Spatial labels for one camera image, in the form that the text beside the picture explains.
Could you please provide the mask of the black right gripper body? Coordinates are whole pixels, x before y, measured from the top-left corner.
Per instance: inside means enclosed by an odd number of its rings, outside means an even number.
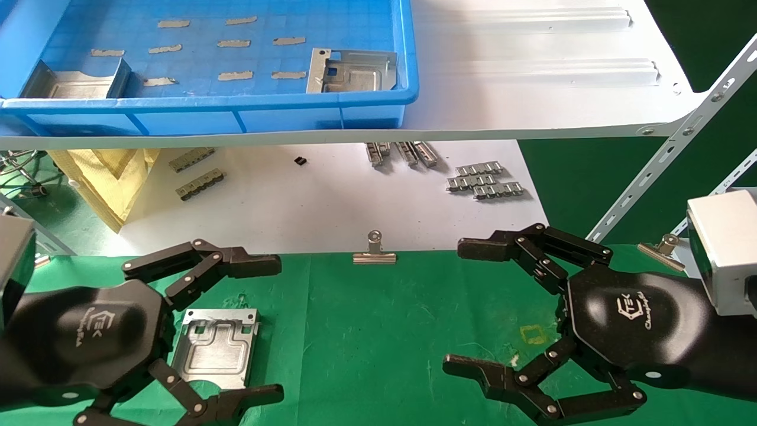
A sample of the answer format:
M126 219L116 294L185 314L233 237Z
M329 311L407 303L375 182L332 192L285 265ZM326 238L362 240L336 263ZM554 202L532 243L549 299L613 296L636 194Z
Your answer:
M658 388L697 388L711 378L714 312L693 279L594 265L570 278L565 299L575 362L594 378L624 375Z

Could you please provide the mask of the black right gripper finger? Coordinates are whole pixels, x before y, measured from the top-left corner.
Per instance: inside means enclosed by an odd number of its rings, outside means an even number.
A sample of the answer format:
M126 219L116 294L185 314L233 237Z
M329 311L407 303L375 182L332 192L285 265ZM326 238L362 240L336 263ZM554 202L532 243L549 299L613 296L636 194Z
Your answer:
M564 366L578 350L577 342L563 337L538 357L516 370L497 362L448 354L443 371L475 380L485 398L516 405L537 425L571 425L630 415L646 404L647 396L623 374L606 372L609 390L554 399L540 384Z
M552 260L556 257L586 269L608 266L613 250L541 223L522 230L496 230L487 239L462 238L457 256L467 260L516 262L551 295L563 295L568 273Z

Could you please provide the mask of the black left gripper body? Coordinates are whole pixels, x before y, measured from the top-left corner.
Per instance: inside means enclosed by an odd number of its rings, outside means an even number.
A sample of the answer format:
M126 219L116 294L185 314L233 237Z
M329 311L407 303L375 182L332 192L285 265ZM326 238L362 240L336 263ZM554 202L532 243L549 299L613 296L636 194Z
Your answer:
M132 396L175 332L162 294L140 280L21 298L21 394Z

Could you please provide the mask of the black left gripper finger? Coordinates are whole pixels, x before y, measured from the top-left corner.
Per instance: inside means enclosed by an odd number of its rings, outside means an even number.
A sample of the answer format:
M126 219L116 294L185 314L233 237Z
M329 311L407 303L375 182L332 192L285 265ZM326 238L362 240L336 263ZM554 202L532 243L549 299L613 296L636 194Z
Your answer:
M186 410L176 421L176 425L238 425L247 410L260 405L278 404L284 399L282 385L226 390L202 399L191 385L163 359L152 362L148 367L148 374ZM116 396L101 393L92 405L82 410L73 419L73 424L138 425L137 422L111 415L116 403Z
M241 246L219 247L201 239L145 254L122 265L125 278L144 283L180 273L181 277L164 294L168 306L176 312L185 310L226 277L271 277L281 271L282 260L276 254L248 254Z

